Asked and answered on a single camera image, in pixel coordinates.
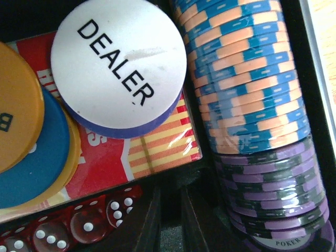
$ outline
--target wooden table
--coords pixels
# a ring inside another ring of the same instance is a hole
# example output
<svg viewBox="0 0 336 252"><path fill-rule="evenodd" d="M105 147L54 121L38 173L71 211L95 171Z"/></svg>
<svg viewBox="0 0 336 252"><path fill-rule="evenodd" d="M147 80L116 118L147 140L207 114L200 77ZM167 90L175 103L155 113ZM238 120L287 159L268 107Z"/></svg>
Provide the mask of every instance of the wooden table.
<svg viewBox="0 0 336 252"><path fill-rule="evenodd" d="M336 0L310 0L314 29L321 43L331 89L336 102Z"/></svg>

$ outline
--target dice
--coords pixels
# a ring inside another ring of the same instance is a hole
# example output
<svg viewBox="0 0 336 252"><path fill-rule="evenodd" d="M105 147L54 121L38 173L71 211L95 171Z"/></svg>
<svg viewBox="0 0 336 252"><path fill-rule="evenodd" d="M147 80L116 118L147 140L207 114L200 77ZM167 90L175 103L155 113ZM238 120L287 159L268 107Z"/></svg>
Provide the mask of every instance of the dice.
<svg viewBox="0 0 336 252"><path fill-rule="evenodd" d="M83 202L74 208L70 230L74 239L82 244L96 243L110 231L104 213L105 197Z"/></svg>
<svg viewBox="0 0 336 252"><path fill-rule="evenodd" d="M66 252L71 244L64 224L53 221L40 224L33 233L32 242L37 252Z"/></svg>
<svg viewBox="0 0 336 252"><path fill-rule="evenodd" d="M29 246L25 239L19 236L11 236L6 238L0 245L0 252L32 252L32 248Z"/></svg>
<svg viewBox="0 0 336 252"><path fill-rule="evenodd" d="M134 203L141 196L142 191L138 187L127 188L123 192L112 195L107 202L107 219L110 225L117 228L124 218L133 210Z"/></svg>

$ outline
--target white dot on die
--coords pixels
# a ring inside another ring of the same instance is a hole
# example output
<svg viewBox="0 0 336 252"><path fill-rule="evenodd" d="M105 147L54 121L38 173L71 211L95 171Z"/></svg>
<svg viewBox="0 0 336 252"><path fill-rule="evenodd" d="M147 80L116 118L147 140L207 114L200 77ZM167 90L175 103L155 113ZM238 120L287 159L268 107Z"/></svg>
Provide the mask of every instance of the white dot on die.
<svg viewBox="0 0 336 252"><path fill-rule="evenodd" d="M3 245L0 246L0 252L7 252L7 248Z"/></svg>
<svg viewBox="0 0 336 252"><path fill-rule="evenodd" d="M82 205L76 206L75 210L81 209L82 207L83 207Z"/></svg>
<svg viewBox="0 0 336 252"><path fill-rule="evenodd" d="M21 240L17 240L16 242L14 242L14 248L16 248L16 249L22 249L23 245L24 245L24 243Z"/></svg>
<svg viewBox="0 0 336 252"><path fill-rule="evenodd" d="M133 207L131 207L131 206L130 206L129 208L127 208L127 209L126 209L126 213L128 213L128 214L129 214L129 213L130 213L130 211L132 211L132 209L133 209Z"/></svg>
<svg viewBox="0 0 336 252"><path fill-rule="evenodd" d="M122 219L120 219L116 222L116 226L119 227L121 223L122 223Z"/></svg>
<svg viewBox="0 0 336 252"><path fill-rule="evenodd" d="M119 203L118 202L112 202L111 203L111 208L112 208L112 210L118 210L119 209Z"/></svg>
<svg viewBox="0 0 336 252"><path fill-rule="evenodd" d="M47 218L48 218L48 216L45 216L45 217L39 219L38 221L39 221L39 222L42 222L42 221L46 220Z"/></svg>
<svg viewBox="0 0 336 252"><path fill-rule="evenodd" d="M55 236L53 236L53 235L49 235L49 236L47 237L47 243L49 243L49 244L53 244L53 243L55 243L55 241L56 241L56 237L55 237Z"/></svg>
<svg viewBox="0 0 336 252"><path fill-rule="evenodd" d="M115 211L113 214L113 217L116 219L120 219L122 217L122 213L120 211Z"/></svg>
<svg viewBox="0 0 336 252"><path fill-rule="evenodd" d="M133 200L131 198L126 198L124 203L126 206L131 206L133 204Z"/></svg>
<svg viewBox="0 0 336 252"><path fill-rule="evenodd" d="M24 230L24 229L25 229L25 227L21 227L21 228L15 230L15 232L16 232L16 233L20 233L20 232L21 232L22 230Z"/></svg>
<svg viewBox="0 0 336 252"><path fill-rule="evenodd" d="M93 230L93 224L90 222L87 222L84 224L83 228L86 232L91 232Z"/></svg>
<svg viewBox="0 0 336 252"><path fill-rule="evenodd" d="M7 231L7 232L3 233L3 234L1 235L1 237L4 237L4 236L6 236L6 235L9 235L10 233L11 233L11 231Z"/></svg>
<svg viewBox="0 0 336 252"><path fill-rule="evenodd" d="M36 237L37 237L38 239L43 239L45 236L46 236L46 233L45 233L43 230L38 230L38 231L36 232Z"/></svg>
<svg viewBox="0 0 336 252"><path fill-rule="evenodd" d="M59 240L57 243L57 247L60 249L64 249L67 246L67 243L64 240Z"/></svg>

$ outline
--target stack of purple poker chips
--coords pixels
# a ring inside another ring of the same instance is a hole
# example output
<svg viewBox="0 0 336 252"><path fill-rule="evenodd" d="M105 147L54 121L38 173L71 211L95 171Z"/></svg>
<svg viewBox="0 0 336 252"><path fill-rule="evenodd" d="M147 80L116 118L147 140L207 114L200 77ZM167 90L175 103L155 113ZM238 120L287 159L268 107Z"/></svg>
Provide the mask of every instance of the stack of purple poker chips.
<svg viewBox="0 0 336 252"><path fill-rule="evenodd" d="M269 152L215 154L215 166L230 221L241 233L299 239L328 221L328 201L311 136Z"/></svg>
<svg viewBox="0 0 336 252"><path fill-rule="evenodd" d="M236 230L235 233L252 252L332 252L335 236L330 221L313 233L301 237L268 239L250 236Z"/></svg>

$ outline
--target white dealer button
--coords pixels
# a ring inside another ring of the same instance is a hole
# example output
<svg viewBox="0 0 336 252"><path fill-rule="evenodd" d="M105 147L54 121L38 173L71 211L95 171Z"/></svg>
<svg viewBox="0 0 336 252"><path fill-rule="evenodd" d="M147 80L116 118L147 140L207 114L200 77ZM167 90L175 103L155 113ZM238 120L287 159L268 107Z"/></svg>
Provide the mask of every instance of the white dealer button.
<svg viewBox="0 0 336 252"><path fill-rule="evenodd" d="M144 135L179 100L186 53L174 23L145 0L89 0L61 23L51 50L72 116L111 138Z"/></svg>

